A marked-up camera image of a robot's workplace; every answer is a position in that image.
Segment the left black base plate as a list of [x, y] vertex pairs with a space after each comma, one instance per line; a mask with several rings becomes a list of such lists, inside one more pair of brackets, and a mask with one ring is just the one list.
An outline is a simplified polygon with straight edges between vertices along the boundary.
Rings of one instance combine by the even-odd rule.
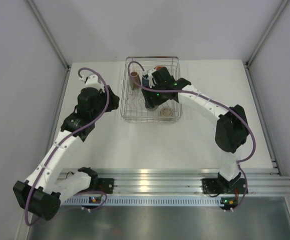
[[112, 194], [114, 189], [114, 179], [113, 178], [98, 178], [96, 184], [96, 191], [101, 191], [106, 194]]

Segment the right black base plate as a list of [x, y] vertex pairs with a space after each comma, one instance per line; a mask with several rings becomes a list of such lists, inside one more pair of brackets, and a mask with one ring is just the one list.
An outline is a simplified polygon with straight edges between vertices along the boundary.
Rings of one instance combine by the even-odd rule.
[[243, 194], [245, 191], [248, 193], [248, 188], [244, 178], [239, 178], [232, 181], [226, 181], [225, 179], [218, 178], [204, 178], [202, 180], [203, 193], [207, 195], [220, 195], [220, 194], [235, 194], [235, 190], [238, 190], [239, 194]]

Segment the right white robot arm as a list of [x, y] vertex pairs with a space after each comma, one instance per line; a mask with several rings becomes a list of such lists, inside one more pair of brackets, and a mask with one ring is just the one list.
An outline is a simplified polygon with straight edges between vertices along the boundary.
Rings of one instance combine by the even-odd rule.
[[151, 110], [173, 100], [200, 113], [215, 126], [215, 143], [223, 152], [216, 180], [205, 180], [204, 192], [230, 193], [241, 180], [238, 165], [242, 162], [236, 152], [247, 137], [253, 136], [245, 110], [240, 105], [226, 106], [202, 94], [184, 79], [175, 79], [166, 67], [145, 70], [142, 73], [141, 91], [145, 106]]

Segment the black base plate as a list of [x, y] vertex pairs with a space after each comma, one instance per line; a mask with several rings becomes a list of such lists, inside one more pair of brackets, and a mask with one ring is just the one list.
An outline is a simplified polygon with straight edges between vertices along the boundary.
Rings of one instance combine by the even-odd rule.
[[114, 189], [114, 179], [113, 178], [98, 178], [96, 184], [96, 191], [101, 191], [106, 194], [112, 194]]
[[207, 195], [220, 195], [220, 194], [235, 194], [235, 190], [238, 190], [239, 194], [243, 194], [245, 191], [248, 193], [248, 188], [244, 178], [239, 178], [232, 181], [226, 181], [225, 179], [218, 178], [204, 178], [202, 180], [203, 193]]

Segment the aluminium rail frame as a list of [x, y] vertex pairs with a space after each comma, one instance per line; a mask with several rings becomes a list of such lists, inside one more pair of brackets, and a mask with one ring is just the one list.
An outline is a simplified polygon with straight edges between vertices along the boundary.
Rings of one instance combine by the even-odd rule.
[[[113, 178], [115, 195], [202, 196], [202, 180], [215, 178], [217, 169], [105, 169], [101, 178]], [[290, 197], [290, 176], [273, 168], [246, 168], [248, 196]]]

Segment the dark blue cup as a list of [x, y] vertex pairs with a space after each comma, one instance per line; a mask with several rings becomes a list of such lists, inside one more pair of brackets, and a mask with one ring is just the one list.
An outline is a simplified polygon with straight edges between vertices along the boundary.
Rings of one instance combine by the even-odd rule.
[[142, 86], [145, 87], [145, 88], [150, 87], [149, 79], [147, 77], [145, 77], [145, 76], [142, 76]]

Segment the black cup brown handle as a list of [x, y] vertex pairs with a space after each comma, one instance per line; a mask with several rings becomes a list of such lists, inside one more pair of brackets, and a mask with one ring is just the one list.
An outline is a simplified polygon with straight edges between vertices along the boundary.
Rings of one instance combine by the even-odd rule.
[[130, 85], [131, 90], [138, 89], [140, 84], [141, 82], [140, 82], [139, 74], [135, 71], [130, 72], [129, 85]]

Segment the grey-green cup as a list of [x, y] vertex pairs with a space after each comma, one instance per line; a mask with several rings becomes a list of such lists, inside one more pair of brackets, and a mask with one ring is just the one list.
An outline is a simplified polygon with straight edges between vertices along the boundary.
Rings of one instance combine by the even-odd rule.
[[155, 111], [155, 110], [157, 110], [157, 108], [158, 108], [158, 106], [154, 106], [154, 107], [151, 107], [151, 106], [146, 106], [146, 109], [148, 110], [148, 111]]

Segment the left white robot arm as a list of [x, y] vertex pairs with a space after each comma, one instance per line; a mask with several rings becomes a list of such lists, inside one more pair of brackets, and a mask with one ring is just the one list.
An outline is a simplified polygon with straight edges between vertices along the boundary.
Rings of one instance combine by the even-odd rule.
[[74, 111], [65, 118], [41, 163], [24, 181], [19, 180], [13, 186], [17, 202], [26, 215], [32, 213], [49, 221], [74, 195], [80, 192], [103, 193], [98, 173], [89, 167], [79, 168], [61, 182], [57, 179], [73, 153], [95, 128], [95, 122], [104, 113], [116, 110], [119, 100], [109, 85], [93, 85], [81, 90]]

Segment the orange cup black interior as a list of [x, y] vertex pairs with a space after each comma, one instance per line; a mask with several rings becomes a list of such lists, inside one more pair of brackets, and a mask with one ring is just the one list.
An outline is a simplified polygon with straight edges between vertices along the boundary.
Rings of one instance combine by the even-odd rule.
[[162, 69], [163, 68], [163, 66], [156, 66], [155, 67], [155, 69], [158, 71], [158, 70], [160, 70], [160, 69]]

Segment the beige speckled cup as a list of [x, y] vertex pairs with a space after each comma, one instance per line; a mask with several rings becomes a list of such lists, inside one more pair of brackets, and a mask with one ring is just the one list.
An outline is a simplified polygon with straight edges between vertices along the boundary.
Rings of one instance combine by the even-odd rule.
[[173, 109], [170, 107], [165, 106], [160, 110], [161, 117], [169, 118], [169, 117], [172, 117], [173, 115], [174, 115]]

